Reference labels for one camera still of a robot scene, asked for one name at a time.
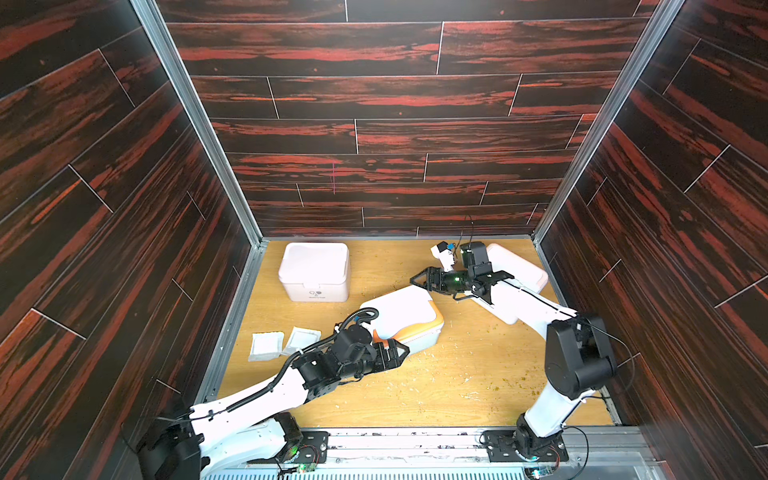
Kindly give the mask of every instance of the dark wood paneling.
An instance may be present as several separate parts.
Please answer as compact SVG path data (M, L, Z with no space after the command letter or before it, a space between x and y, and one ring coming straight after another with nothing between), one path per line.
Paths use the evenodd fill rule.
M429 75L439 23L170 24L193 75Z
M504 117L520 75L271 78L280 118Z
M134 105L149 98L168 80L143 28L113 41L101 52Z
M157 190L169 197L162 188ZM61 478L78 453L99 415L99 409L94 405L106 403L132 350L161 304L166 287L172 283L173 272L190 249L195 229L202 224L202 218L189 198L181 199L181 202L176 201L175 205L168 207L169 221L161 228L151 248L130 276L126 279L126 273L123 273L119 294L111 304L107 301L108 308L103 319L89 332L88 341L78 358L31 422L29 430L4 466L11 477ZM101 270L109 270L108 266L111 265L102 266ZM105 284L104 278L98 275L100 272L91 270L90 273L91 282L95 280ZM74 298L85 307L101 306L101 299L92 296ZM108 299L112 300L113 296L109 295ZM94 310L86 309L85 312L88 318ZM156 337L161 343L167 340L162 335ZM35 462L34 458L49 458L51 461Z
M575 150L487 154L430 154L425 181L532 180L562 178Z
M768 67L768 7L760 0L687 2L675 23L690 33Z
M265 184L240 181L245 199L251 208L256 207L303 207L296 184Z
M4 2L0 6L0 97L139 26L125 0Z
M416 237L416 228L269 227L265 237Z
M0 218L132 108L98 51L1 99Z
M686 190L727 144L638 82L616 125L681 190Z
M596 159L643 220L644 228L653 232L669 265L679 266L711 305L764 274L616 125L605 136Z
M764 443L768 435L765 367L663 255L611 179L595 196L590 210L616 246L621 263L658 312L658 317L644 319L642 334L635 336L652 335L652 347L641 351L650 365L658 366L654 375L703 454L709 456L711 466L720 470L716 478L727 478L724 472L733 467L721 461L723 448L728 449L728 458L740 459L737 476L757 478L760 467L746 440ZM656 318L661 321L649 323ZM728 395L717 395L710 385L718 385L718 392ZM707 441L724 437L733 442L713 447Z
M634 13L635 17L650 17L659 6L661 0L640 0L637 5L637 10Z
M687 196L768 271L768 171L728 148Z
M579 4L567 0L347 0L347 7L351 22L440 22L630 17L637 2L608 0Z
M698 41L698 37L671 26L650 57L640 79L659 94L663 94Z
M548 203L560 186L561 178L488 182L483 205Z
M266 77L192 77L209 117L277 118Z
M0 465L77 356L84 340L29 311L0 342Z
M479 225L472 231L472 227L420 227L419 236L441 235L448 238L473 235L530 235L535 225Z
M167 354L191 303L178 286L168 285L64 478L109 475L117 468L113 454L122 451L124 424L137 422L157 384L154 374L166 361L179 360Z
M188 126L184 107L167 82L82 154L72 167L116 210Z
M355 125L332 120L212 121L226 151L258 154L354 154Z
M763 364L768 363L768 279L728 300L718 309Z
M242 240L233 235L235 232L232 228L227 231L227 236L206 273L200 293L195 296L184 324L178 330L174 344L168 353L169 359L182 358L184 361L166 362L157 373L160 380L182 392L187 406L193 404L210 359L210 352L202 351L202 345L206 342L205 337L206 335L218 337L220 325L231 303L228 299L239 283L227 285L230 275L237 278L228 261L232 247L238 247L237 242ZM139 432L136 439L139 439L142 433Z
M219 202L228 201L225 200L227 193L209 161L199 166L199 170L200 173L192 180L187 192L203 217L208 218L218 208Z
M484 183L302 184L306 207L408 207L479 205Z
M227 154L241 182L421 182L426 155Z
M574 133L571 135L571 139L568 141L568 148L579 148L581 146L597 117L597 114L583 114L581 116L581 120L579 120Z
M166 22L344 22L340 0L160 0Z
M251 210L259 227L365 226L362 209L358 207L258 207Z
M618 75L618 71L525 74L510 115L596 114Z
M768 167L768 69L702 41L664 96Z
M600 190L600 186L605 181L605 174L600 170L596 161L591 161L587 164L587 168L584 173L581 174L576 182L576 191L584 199L584 202L589 204L592 197Z
M0 222L0 339L109 216L88 186L66 168Z
M524 226L535 204L481 205L476 207L389 207L364 208L367 227L463 227L470 218L476 226Z
M38 301L37 308L89 336L174 207L188 198L186 188L196 166L206 161L197 137L187 132Z
M223 249L231 224L230 215L227 214L228 206L229 203L221 199L217 208L206 217L204 226L190 239L192 247L174 274L174 279L193 299L197 297L217 252Z
M578 116L467 120L362 120L360 153L552 150L565 148Z
M621 70L647 19L446 23L441 74Z

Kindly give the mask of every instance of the white plastic container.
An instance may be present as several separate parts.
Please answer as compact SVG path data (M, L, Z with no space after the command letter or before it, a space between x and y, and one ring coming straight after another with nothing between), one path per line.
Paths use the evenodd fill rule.
M366 306L379 311L371 322L374 343L393 338L408 346L410 355L434 346L445 325L429 292L414 285L369 300L360 308Z
M349 248L344 243L289 243L277 276L293 302L346 302Z
M485 250L488 252L488 260L490 260L493 266L493 271L504 270L507 273L511 273L515 276L515 279L536 293L540 293L547 285L549 277L545 271L524 258L515 255L498 243L491 243ZM500 318L502 322L512 325L518 321L518 317L512 313L515 311L515 306L508 305L505 302L506 296L504 291L506 288L513 287L505 285L503 282L496 283L496 285L491 287L491 301L493 305L488 305L479 298L473 298L473 300Z

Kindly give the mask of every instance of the black cable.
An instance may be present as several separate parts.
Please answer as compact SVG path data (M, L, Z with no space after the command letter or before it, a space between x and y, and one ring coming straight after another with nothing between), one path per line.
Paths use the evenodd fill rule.
M577 429L584 436L584 441L587 443L587 455L584 457L584 464L581 466L581 469L579 469L579 471L576 473L576 475L574 475L574 476L572 476L572 477L570 477L568 479L568 480L574 480L574 478L576 478L579 475L581 475L581 473L587 467L587 461L589 460L589 438L587 437L587 434L584 433L584 430L582 430L582 429L580 429L578 427L568 426L568 427L565 427L563 430L567 430L567 429Z

